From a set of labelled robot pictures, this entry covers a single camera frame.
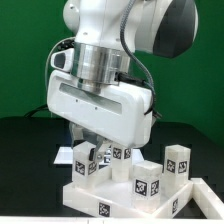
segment white block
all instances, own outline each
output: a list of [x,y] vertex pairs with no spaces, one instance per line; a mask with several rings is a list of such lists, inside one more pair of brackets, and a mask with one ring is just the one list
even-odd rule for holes
[[193,198],[207,219],[224,219],[224,204],[201,178],[192,178]]
[[[107,180],[92,190],[73,188],[69,184],[63,189],[63,204],[95,217],[99,215],[99,201],[111,205],[110,217],[116,218],[172,218],[192,198],[193,183],[189,181],[180,191],[168,199],[161,197],[160,207],[152,214],[135,209],[131,203],[132,182],[116,183]],[[176,210],[174,202],[178,199]]]
[[132,205],[152,213],[160,204],[162,165],[144,161],[133,166]]
[[73,148],[72,181],[74,187],[91,189],[96,185],[99,164],[89,161],[92,148],[95,148],[95,145],[89,142],[83,142]]
[[171,198],[164,197],[161,206],[152,214],[154,218],[173,218],[192,199],[193,182],[188,181]]
[[164,189],[168,197],[171,197],[188,182],[190,153],[189,148],[180,145],[166,147]]
[[111,152],[112,180],[125,182],[129,180],[132,166],[132,149],[113,145]]

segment green wall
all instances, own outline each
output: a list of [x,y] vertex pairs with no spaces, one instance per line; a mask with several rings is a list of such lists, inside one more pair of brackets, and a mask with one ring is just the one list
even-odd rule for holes
[[[0,1],[0,117],[24,115],[46,103],[46,58],[70,36],[62,19],[65,2]],[[154,77],[162,120],[192,124],[224,148],[224,1],[196,3],[200,26],[189,51],[172,60],[136,55]]]

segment black cable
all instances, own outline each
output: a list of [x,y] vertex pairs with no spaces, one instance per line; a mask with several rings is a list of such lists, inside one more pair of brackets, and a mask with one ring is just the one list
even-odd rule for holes
[[32,117],[34,114],[40,111],[49,111],[47,104],[44,104],[34,110],[29,111],[28,113],[24,115],[24,117]]

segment white base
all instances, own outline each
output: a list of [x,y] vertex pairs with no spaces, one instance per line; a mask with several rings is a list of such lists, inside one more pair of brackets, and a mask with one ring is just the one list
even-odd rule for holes
[[[99,204],[110,206],[110,216],[116,218],[172,218],[192,198],[193,183],[189,181],[171,198],[167,198],[162,190],[159,208],[152,214],[137,210],[132,206],[132,181],[116,183],[106,180],[94,190],[74,188],[72,183],[63,189],[63,204],[94,217],[99,215]],[[173,212],[173,204],[178,200],[177,209]]]

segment white panel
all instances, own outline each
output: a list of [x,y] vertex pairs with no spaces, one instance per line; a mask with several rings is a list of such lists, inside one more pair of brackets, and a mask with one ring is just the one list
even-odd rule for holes
[[201,178],[192,178],[193,198],[207,219],[224,219],[224,204]]
[[[84,100],[60,90],[62,83],[77,86],[77,78],[56,70],[52,73],[47,98],[50,111],[127,148],[141,147],[149,141],[152,113],[144,112],[151,102],[150,90],[126,83],[103,85],[95,97],[78,90],[86,96]],[[98,98],[120,104],[121,114],[99,105]]]

